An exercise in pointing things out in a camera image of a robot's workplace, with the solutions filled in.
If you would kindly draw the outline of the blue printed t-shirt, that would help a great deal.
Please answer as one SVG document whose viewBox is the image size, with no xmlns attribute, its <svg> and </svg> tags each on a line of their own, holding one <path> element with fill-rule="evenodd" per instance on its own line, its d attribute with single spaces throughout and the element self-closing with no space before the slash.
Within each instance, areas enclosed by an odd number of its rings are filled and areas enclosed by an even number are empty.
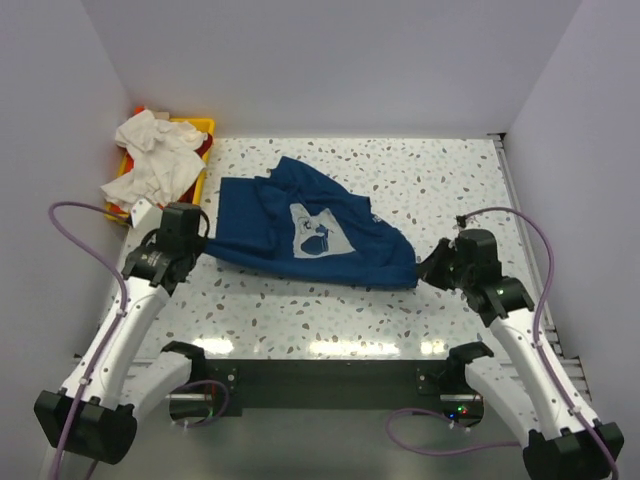
<svg viewBox="0 0 640 480">
<path fill-rule="evenodd" d="M 366 196 L 283 157 L 267 177 L 224 177 L 206 254 L 280 277 L 381 289 L 418 283 L 414 248 Z"/>
</svg>

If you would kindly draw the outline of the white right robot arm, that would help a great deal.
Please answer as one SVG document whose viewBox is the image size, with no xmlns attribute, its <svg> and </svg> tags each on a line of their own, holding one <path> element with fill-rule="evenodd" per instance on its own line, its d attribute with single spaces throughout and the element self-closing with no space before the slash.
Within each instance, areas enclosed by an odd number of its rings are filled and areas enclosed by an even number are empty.
<svg viewBox="0 0 640 480">
<path fill-rule="evenodd" d="M 624 444 L 572 383 L 535 318 L 524 284 L 506 276 L 494 235 L 483 229 L 441 239 L 416 267 L 420 280 L 459 290 L 499 342 L 517 377 L 503 373 L 483 342 L 450 350 L 444 382 L 464 384 L 499 414 L 517 437 L 532 479 L 615 479 Z"/>
</svg>

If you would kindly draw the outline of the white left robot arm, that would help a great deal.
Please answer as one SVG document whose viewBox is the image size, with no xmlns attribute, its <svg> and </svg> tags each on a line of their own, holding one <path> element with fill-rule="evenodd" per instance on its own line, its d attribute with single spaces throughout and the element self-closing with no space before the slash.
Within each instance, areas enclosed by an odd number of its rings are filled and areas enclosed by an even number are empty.
<svg viewBox="0 0 640 480">
<path fill-rule="evenodd" d="M 203 376 L 201 348 L 172 341 L 149 369 L 125 382 L 153 320 L 204 252 L 209 218 L 198 205 L 172 203 L 153 218 L 141 199 L 131 222 L 151 225 L 122 268 L 109 265 L 119 292 L 79 364 L 54 392 L 42 391 L 34 412 L 56 453 L 51 478 L 69 452 L 117 464 L 129 451 L 139 423 L 173 390 Z"/>
</svg>

